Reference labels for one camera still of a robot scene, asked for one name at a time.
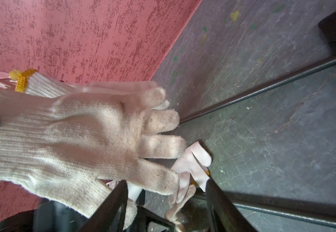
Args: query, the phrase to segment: red wall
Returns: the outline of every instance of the red wall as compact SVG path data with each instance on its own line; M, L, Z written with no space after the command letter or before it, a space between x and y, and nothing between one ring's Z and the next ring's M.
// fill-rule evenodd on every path
M0 71L36 68L69 83L149 80L201 0L1 0ZM0 183L0 221L36 207Z

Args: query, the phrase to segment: glove finger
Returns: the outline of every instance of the glove finger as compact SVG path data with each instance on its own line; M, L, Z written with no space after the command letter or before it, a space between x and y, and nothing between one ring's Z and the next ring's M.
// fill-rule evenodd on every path
M159 107L165 102L165 90L161 87L153 88L144 92L128 95L119 95L128 113L141 112L146 109Z
M152 109L164 102L165 91L161 87L128 95L78 92L59 97L51 110L57 119L104 110L119 117Z
M164 218L167 219L168 221L175 221L178 219L177 217L177 213L182 209L182 207L186 204L186 202L193 197L193 195L196 192L196 187L195 185L190 185L188 187L187 193L184 196L183 200L177 204L175 204L170 210L168 210L165 215Z
M187 150L191 150L195 158L205 167L209 167L212 163L212 157L208 152L200 145L199 141L190 145Z
M142 135L139 157L175 159L185 148L186 141L180 136Z
M137 215L137 205L134 201L128 199L123 229L127 229L132 224L136 215Z
M170 168L173 171L175 171L176 173L183 173L185 171L189 171L189 168L186 165L186 161L185 161L185 155L186 152L184 154L182 154L173 164L173 166Z
M132 82L89 82L77 88L80 92L103 92L108 94L132 94L144 92L149 89L160 87L155 81L132 81Z
M205 173L203 168L199 165L198 161L195 159L191 151L188 151L187 153L185 152L185 162L186 162L187 167L189 168L189 171L193 179L199 185L201 190L205 192L205 187L207 185L207 181L209 177Z
M162 195L170 195L178 190L178 174L162 165L139 159L133 170L127 180L129 183Z
M180 123L180 116L174 109L146 110L143 134L157 134L171 131Z
M177 203L180 203L184 199L190 185L190 177L191 174L188 171L180 173L180 188L177 193Z

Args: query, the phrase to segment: hand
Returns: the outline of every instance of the hand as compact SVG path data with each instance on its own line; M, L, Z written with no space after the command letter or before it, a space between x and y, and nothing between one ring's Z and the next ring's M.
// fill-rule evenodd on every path
M173 159L177 136L157 135L179 123L174 110L153 110L165 92L72 93L57 98L0 90L0 180L21 184L90 217L109 195L102 179L125 179L160 194L178 189L178 175L143 158ZM128 202L128 226L136 214Z

